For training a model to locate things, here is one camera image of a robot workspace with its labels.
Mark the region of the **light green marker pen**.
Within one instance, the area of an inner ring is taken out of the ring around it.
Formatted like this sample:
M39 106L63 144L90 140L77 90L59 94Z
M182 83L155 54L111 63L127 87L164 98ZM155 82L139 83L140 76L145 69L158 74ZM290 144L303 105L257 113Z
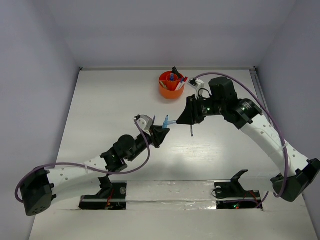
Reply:
M163 81L160 81L159 83L164 89L168 90L166 84Z

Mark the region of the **pink highlighter black body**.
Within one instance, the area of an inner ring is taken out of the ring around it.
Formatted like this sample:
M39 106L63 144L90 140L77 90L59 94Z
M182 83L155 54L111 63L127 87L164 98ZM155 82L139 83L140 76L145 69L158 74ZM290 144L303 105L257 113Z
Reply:
M178 70L177 70L177 68L176 68L175 66L172 68L172 71L171 71L171 72L172 72L173 74L179 76L179 72L178 72Z

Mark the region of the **red-capped white marker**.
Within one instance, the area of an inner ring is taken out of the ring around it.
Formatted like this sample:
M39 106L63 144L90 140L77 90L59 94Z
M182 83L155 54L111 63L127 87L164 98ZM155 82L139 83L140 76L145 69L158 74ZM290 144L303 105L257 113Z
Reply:
M185 84L185 82L188 80L188 77L184 77L183 81L180 82L180 88Z

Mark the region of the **small clear blue-capped bottle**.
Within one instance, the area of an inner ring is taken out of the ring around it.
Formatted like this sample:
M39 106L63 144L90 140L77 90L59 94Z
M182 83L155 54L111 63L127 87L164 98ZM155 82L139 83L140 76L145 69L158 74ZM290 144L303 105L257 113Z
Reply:
M174 73L171 73L170 76L169 76L169 80L171 82L173 82L175 80L175 74Z

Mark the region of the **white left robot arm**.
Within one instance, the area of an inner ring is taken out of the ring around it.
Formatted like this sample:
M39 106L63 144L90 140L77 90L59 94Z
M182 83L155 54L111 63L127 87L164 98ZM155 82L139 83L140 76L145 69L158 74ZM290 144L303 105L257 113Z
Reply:
M89 189L99 198L111 194L111 175L128 175L137 172L143 165L126 170L128 162L135 160L150 147L159 148L169 128L152 125L148 130L138 129L137 137L125 134L106 152L84 163L56 162L34 168L27 173L15 189L15 198L24 206L27 216L46 211L60 201L89 195Z

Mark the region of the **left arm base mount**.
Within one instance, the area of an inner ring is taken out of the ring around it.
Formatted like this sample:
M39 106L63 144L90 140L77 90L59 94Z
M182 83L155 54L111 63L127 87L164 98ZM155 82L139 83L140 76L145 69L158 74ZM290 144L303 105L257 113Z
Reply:
M95 195L83 195L78 207L81 210L126 210L127 182L111 182L108 176L100 177L99 182L99 192Z

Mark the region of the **blue ballpoint pen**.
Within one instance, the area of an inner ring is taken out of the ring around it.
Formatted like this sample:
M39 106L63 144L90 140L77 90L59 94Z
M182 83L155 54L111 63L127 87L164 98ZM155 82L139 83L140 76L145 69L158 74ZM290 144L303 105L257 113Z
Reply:
M191 135L191 137L194 136L194 131L193 131L193 126L192 125L190 125L190 135Z

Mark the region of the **black-capped white marker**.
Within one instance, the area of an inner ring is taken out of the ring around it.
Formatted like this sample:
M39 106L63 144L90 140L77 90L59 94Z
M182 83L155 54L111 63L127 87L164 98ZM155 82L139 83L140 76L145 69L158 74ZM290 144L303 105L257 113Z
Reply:
M178 91L178 90L182 87L182 85L183 85L183 83L185 82L185 80L186 80L186 77L182 77L182 78L179 80L179 83L178 83L175 91Z

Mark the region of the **blue translucent utility knife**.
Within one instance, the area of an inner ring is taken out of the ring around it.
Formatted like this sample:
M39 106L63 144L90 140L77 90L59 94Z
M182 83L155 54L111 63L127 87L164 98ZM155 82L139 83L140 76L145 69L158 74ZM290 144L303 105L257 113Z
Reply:
M166 115L164 122L162 124L162 129L166 129L166 128L168 128L169 125L173 125L176 123L177 123L176 120L169 120L169 115Z

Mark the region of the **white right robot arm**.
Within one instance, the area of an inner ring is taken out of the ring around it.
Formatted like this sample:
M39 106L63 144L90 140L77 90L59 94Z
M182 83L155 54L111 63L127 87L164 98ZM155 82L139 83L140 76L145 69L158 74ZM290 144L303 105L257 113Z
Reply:
M287 202L294 202L320 172L320 161L309 159L292 147L275 128L262 110L250 99L238 98L234 84L227 77L209 81L208 97L204 97L204 82L191 79L195 94L187 97L186 106L177 120L179 125L200 124L208 116L223 116L238 130L251 138L280 173L270 179L272 191Z

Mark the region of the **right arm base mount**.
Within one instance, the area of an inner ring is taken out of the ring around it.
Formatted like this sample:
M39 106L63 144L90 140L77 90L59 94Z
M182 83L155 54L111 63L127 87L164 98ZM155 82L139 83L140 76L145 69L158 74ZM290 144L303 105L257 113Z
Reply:
M216 199L218 210L262 209L261 195L253 190L244 190L239 179L248 172L247 169L239 171L230 180L214 183L211 195Z

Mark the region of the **blue-capped white marker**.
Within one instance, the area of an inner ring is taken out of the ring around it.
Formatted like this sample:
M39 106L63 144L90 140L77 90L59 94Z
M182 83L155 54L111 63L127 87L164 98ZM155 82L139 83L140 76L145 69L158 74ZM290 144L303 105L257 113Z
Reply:
M183 77L179 80L179 83L178 83L178 85L176 86L176 88L175 88L175 91L178 91L179 89L180 89L180 82L182 82L183 81Z

